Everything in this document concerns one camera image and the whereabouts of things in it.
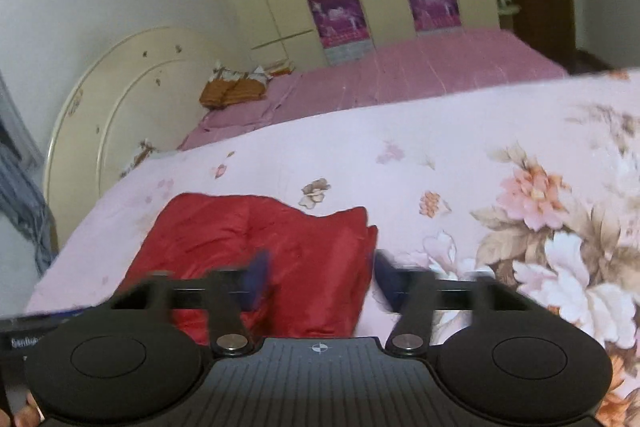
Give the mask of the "person left hand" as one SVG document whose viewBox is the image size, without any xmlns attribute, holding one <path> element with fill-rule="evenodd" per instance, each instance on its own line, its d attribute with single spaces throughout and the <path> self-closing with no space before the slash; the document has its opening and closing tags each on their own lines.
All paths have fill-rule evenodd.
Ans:
<svg viewBox="0 0 640 427">
<path fill-rule="evenodd" d="M 39 427 L 44 421 L 43 413 L 40 411 L 34 396 L 26 395 L 26 402 L 13 416 L 15 427 Z"/>
</svg>

